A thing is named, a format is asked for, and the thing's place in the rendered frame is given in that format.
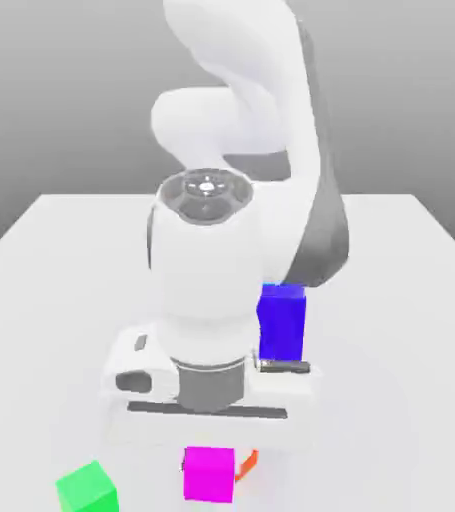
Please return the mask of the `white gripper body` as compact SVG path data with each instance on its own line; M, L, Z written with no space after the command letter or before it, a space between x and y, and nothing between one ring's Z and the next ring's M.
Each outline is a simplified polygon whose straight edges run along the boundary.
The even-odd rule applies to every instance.
M119 444L211 447L303 447L315 424L314 375L248 375L245 396L212 414L176 402L124 400L106 413L107 439Z

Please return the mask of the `small magenta cube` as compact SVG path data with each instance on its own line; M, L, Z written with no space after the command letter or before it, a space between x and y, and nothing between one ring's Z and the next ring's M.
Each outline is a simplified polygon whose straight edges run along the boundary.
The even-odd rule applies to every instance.
M231 503L235 483L232 448L186 447L183 465L185 500Z

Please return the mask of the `small orange cube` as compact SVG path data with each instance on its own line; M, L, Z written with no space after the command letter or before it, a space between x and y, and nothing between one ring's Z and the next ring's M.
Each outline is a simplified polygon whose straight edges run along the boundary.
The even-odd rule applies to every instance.
M241 481L258 463L259 451L256 449L234 450L234 481Z

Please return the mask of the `small green cube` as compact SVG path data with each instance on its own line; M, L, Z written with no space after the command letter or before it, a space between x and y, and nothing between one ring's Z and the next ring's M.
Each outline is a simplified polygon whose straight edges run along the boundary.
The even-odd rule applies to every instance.
M55 483L61 512L120 512L115 485L98 461Z

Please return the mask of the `large blue box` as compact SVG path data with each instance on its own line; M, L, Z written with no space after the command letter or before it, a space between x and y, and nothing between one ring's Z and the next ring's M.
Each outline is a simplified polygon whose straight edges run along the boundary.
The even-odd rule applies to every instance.
M257 307L260 359L302 359L306 304L305 291L300 285L263 285Z

